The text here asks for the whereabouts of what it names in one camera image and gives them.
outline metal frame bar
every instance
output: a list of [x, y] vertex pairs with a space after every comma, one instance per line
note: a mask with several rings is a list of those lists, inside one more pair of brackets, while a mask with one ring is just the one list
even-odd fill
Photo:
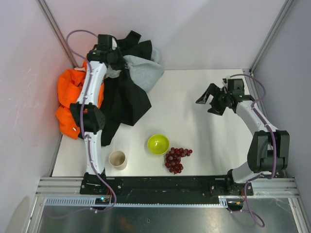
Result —
[[60, 132], [58, 140], [57, 140], [57, 143], [56, 143], [56, 149], [54, 151], [53, 159], [52, 159], [52, 162], [51, 162], [51, 165], [50, 165], [50, 168], [49, 168], [48, 177], [51, 177], [52, 174], [53, 174], [54, 167], [55, 167], [55, 164], [56, 164], [57, 155], [58, 155], [58, 151], [59, 151], [59, 148], [60, 148], [60, 144], [62, 142], [62, 138], [63, 138], [63, 134]]
[[47, 20], [48, 24], [50, 25], [52, 31], [54, 32], [57, 40], [59, 41], [59, 43], [61, 44], [61, 46], [63, 47], [71, 65], [73, 67], [78, 67], [78, 64], [76, 62], [76, 60], [74, 59], [69, 47], [66, 44], [66, 41], [64, 39], [64, 36], [62, 35], [47, 3], [45, 2], [45, 0], [36, 0], [36, 2], [38, 3], [43, 15], [45, 16], [45, 19]]
[[[35, 195], [35, 206], [30, 215], [30, 223], [27, 228], [28, 233], [37, 232], [40, 220], [43, 214], [44, 206], [53, 205], [53, 199], [69, 200], [63, 202], [63, 206], [81, 206], [81, 201], [90, 200], [98, 195], [81, 195], [79, 193], [82, 177], [46, 177], [41, 178]], [[308, 233], [310, 225], [302, 201], [299, 190], [294, 178], [276, 178], [273, 180], [258, 179], [252, 182], [254, 195], [249, 196], [250, 199], [266, 199], [266, 198], [285, 198], [289, 200], [293, 216], [297, 225], [298, 232]], [[142, 204], [118, 204], [118, 207], [211, 207], [226, 208], [226, 199], [239, 199], [238, 196], [219, 196], [220, 204], [218, 205], [142, 205]]]
[[[243, 69], [243, 73], [251, 75], [251, 73], [249, 72], [248, 69]], [[253, 96], [256, 100], [259, 99], [260, 94], [259, 94], [259, 87], [258, 87], [257, 83], [254, 80], [247, 78], [247, 77], [245, 77], [245, 82], [247, 84], [249, 94], [251, 96]], [[267, 117], [267, 111], [263, 105], [263, 102], [259, 101], [257, 103], [257, 106], [258, 106], [259, 110]]]
[[289, 14], [291, 9], [293, 8], [294, 4], [296, 3], [296, 0], [286, 0], [285, 3], [282, 6], [282, 9], [278, 13], [276, 20], [274, 21], [270, 31], [268, 32], [267, 37], [265, 38], [258, 54], [256, 55], [255, 60], [253, 61], [251, 67], [250, 67], [250, 72], [253, 74], [254, 71], [256, 70], [259, 62], [265, 55], [265, 52], [269, 48], [271, 42], [273, 41], [275, 35], [278, 33], [280, 27], [284, 23], [286, 16]]
[[41, 217], [43, 214], [45, 200], [46, 197], [36, 197], [35, 207], [31, 214], [30, 222], [28, 224], [28, 227], [26, 227], [26, 231], [24, 232], [36, 233], [38, 231]]

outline black cloth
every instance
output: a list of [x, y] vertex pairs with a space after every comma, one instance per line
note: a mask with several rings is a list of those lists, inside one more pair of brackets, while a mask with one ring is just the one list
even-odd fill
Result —
[[[118, 40], [123, 56], [133, 55], [147, 60], [151, 59], [151, 41], [139, 43], [140, 34], [131, 31], [125, 39]], [[149, 98], [144, 90], [133, 83], [129, 70], [121, 70], [119, 77], [104, 80], [104, 100], [100, 110], [105, 115], [101, 145], [110, 145], [121, 123], [135, 123], [151, 108]]]

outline beige cup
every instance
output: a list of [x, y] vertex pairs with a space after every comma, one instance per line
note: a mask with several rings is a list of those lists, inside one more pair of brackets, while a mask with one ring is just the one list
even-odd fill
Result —
[[127, 160], [122, 151], [115, 151], [109, 155], [109, 163], [118, 170], [126, 168]]

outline grape bunch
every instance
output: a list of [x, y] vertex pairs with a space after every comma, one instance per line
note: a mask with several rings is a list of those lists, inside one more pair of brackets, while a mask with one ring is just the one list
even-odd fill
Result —
[[190, 156], [192, 150], [183, 149], [183, 148], [174, 148], [172, 147], [171, 150], [165, 155], [165, 166], [170, 171], [170, 173], [181, 173], [184, 169], [183, 165], [180, 163], [181, 158]]

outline gray cloth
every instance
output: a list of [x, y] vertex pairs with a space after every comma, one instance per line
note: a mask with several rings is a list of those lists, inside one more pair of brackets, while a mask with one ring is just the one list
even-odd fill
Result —
[[[161, 60], [161, 51], [156, 48], [152, 49], [151, 61], [132, 55], [126, 55], [124, 59], [130, 70], [131, 79], [145, 92], [149, 92], [164, 73], [164, 67], [158, 64]], [[109, 66], [105, 78], [117, 78], [120, 72]]]
[[149, 92], [164, 73], [160, 64], [132, 55], [124, 56], [133, 82]]
[[156, 63], [159, 63], [161, 60], [161, 51], [158, 50], [157, 48], [153, 47], [152, 52], [151, 52], [151, 61], [154, 61]]

